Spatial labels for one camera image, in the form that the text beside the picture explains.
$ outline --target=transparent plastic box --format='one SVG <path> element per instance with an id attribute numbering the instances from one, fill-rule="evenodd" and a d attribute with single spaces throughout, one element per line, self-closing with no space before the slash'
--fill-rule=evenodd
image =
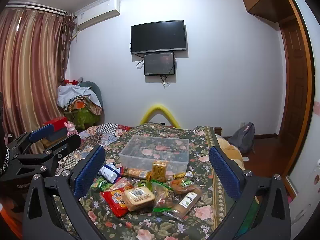
<path id="1" fill-rule="evenodd" d="M 152 170 L 155 160 L 169 161 L 167 174 L 186 172 L 189 163 L 189 139 L 133 135 L 119 153 L 122 166 Z"/>

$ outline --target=pile of snacks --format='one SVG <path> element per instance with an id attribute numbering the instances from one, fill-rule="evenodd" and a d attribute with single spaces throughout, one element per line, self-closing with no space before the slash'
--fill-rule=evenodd
<path id="1" fill-rule="evenodd" d="M 153 212 L 182 221 L 201 197 L 202 190 L 192 181 L 191 171 L 174 174 L 173 180 L 168 181 L 168 163 L 155 160 L 151 171 L 105 164 L 99 172 L 103 177 L 98 178 L 91 188 L 101 191 L 101 197 L 117 217 L 153 206 Z M 175 203 L 173 196 L 180 194 L 185 197 Z"/>

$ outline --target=air conditioner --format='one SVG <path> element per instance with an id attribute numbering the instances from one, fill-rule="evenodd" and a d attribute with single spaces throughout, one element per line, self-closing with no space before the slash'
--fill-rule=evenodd
<path id="1" fill-rule="evenodd" d="M 78 15 L 78 29 L 83 30 L 91 25 L 120 15 L 119 0 L 109 0 Z"/>

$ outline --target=floral blanket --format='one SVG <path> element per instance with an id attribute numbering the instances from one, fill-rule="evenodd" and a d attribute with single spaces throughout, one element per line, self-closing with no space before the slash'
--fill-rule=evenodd
<path id="1" fill-rule="evenodd" d="M 198 126 L 193 130 L 179 130 L 167 126 L 146 123 L 123 134 L 116 142 L 105 147 L 106 161 L 120 165 L 118 154 L 134 135 L 164 138 L 189 139 L 190 163 L 187 170 L 194 172 L 194 182 L 204 191 L 196 206 L 184 217 L 183 222 L 171 220 L 164 215 L 156 216 L 152 208 L 144 208 L 117 218 L 108 205 L 100 198 L 98 191 L 90 189 L 80 203 L 106 239 L 122 240 L 205 240 L 221 223 L 233 204 L 214 173 L 208 157 L 213 146 L 213 128 Z M 176 195 L 175 200 L 182 199 Z M 60 200 L 57 207 L 67 231 L 76 235 Z"/>

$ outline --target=small black monitor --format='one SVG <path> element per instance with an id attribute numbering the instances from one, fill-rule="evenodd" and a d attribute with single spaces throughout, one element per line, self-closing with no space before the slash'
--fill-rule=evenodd
<path id="1" fill-rule="evenodd" d="M 173 50 L 187 50 L 183 20 L 131 26 L 131 54 Z"/>
<path id="2" fill-rule="evenodd" d="M 144 54 L 144 75 L 145 76 L 166 76 L 174 75 L 174 53 L 155 52 Z"/>

